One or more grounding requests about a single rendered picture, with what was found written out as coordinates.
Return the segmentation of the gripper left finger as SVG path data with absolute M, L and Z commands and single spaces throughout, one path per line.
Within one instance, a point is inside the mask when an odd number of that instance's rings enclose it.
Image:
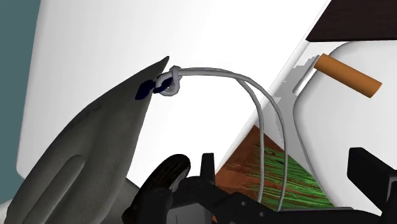
M 199 204 L 209 212 L 212 224 L 271 224 L 279 213 L 235 192 L 213 184 L 214 155 L 202 155 L 199 176 L 188 177 L 190 159 L 183 154 L 165 159 L 147 178 L 132 204 L 122 214 L 124 224 L 168 224 L 171 210 Z

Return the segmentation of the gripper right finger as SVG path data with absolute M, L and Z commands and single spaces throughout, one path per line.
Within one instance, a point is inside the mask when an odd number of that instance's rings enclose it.
M 397 224 L 397 170 L 364 148 L 350 148 L 348 179 L 382 211 L 378 224 Z

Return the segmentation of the green streaked rug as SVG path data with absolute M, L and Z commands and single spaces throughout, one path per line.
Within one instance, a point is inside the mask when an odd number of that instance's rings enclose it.
M 282 190 L 284 152 L 265 148 L 265 182 L 261 203 L 276 210 Z M 293 158 L 288 158 L 288 177 L 282 208 L 326 208 L 333 204 L 317 181 Z

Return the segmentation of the orange cylinder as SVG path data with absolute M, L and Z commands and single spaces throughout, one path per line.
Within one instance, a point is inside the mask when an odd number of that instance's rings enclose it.
M 382 83 L 355 68 L 323 53 L 314 64 L 314 69 L 324 73 L 349 88 L 371 98 Z

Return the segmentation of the dark brown wooden shelf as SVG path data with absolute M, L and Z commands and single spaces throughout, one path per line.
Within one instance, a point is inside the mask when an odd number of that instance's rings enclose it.
M 331 0 L 306 40 L 397 40 L 397 0 Z

